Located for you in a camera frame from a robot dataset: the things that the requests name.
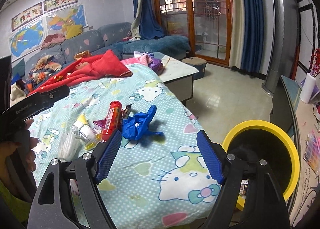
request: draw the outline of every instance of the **sofa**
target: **sofa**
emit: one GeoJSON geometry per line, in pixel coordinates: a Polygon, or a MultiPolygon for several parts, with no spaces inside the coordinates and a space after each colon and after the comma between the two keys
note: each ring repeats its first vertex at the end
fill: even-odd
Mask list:
{"type": "Polygon", "coordinates": [[[74,61],[74,56],[89,50],[92,56],[104,54],[111,49],[119,58],[133,57],[135,51],[162,52],[177,59],[185,57],[190,50],[188,38],[184,36],[165,36],[154,40],[139,40],[121,42],[131,33],[131,24],[128,22],[103,25],[98,30],[88,30],[78,36],[67,39],[61,45],[43,49],[33,55],[25,63],[25,78],[38,60],[46,55],[53,55],[63,66],[74,61]]]}

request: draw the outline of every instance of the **framed picture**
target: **framed picture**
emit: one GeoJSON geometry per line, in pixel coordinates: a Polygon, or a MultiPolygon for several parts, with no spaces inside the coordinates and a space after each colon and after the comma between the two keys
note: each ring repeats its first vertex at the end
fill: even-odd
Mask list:
{"type": "Polygon", "coordinates": [[[50,12],[61,7],[77,3],[78,0],[45,0],[43,1],[44,11],[50,12]]]}
{"type": "Polygon", "coordinates": [[[18,28],[33,21],[42,15],[42,2],[36,4],[11,19],[11,31],[14,32],[18,28]]]}

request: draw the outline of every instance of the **red blanket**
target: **red blanket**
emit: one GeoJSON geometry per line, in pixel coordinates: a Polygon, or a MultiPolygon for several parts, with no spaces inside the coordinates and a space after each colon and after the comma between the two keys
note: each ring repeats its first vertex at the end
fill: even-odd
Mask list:
{"type": "Polygon", "coordinates": [[[95,55],[80,59],[62,69],[55,76],[48,79],[35,92],[47,92],[62,85],[74,86],[84,81],[99,79],[104,76],[131,76],[132,72],[124,66],[118,57],[108,50],[103,55],[95,55]]]}

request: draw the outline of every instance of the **white tube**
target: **white tube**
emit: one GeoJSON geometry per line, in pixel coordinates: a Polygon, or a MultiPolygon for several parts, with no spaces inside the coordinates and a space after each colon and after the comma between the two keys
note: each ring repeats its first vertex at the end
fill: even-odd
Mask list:
{"type": "Polygon", "coordinates": [[[300,99],[304,103],[306,103],[306,104],[309,103],[309,100],[311,98],[311,95],[312,95],[312,92],[313,92],[315,85],[316,85],[316,78],[311,76],[310,73],[308,73],[306,80],[304,82],[302,91],[300,93],[300,99]]]}

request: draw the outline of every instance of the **blue gripper pad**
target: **blue gripper pad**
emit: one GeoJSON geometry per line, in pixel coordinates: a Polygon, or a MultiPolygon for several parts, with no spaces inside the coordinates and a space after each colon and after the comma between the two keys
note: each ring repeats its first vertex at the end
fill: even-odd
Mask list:
{"type": "Polygon", "coordinates": [[[209,173],[214,180],[222,185],[224,181],[224,176],[222,174],[222,165],[216,153],[211,148],[210,143],[212,142],[209,141],[209,138],[206,136],[203,130],[197,133],[197,145],[199,147],[203,160],[207,165],[209,173]]]}
{"type": "Polygon", "coordinates": [[[95,180],[98,184],[100,184],[103,179],[107,178],[113,161],[120,148],[121,138],[122,133],[118,130],[111,139],[101,158],[97,160],[97,173],[95,176],[95,180]]]}

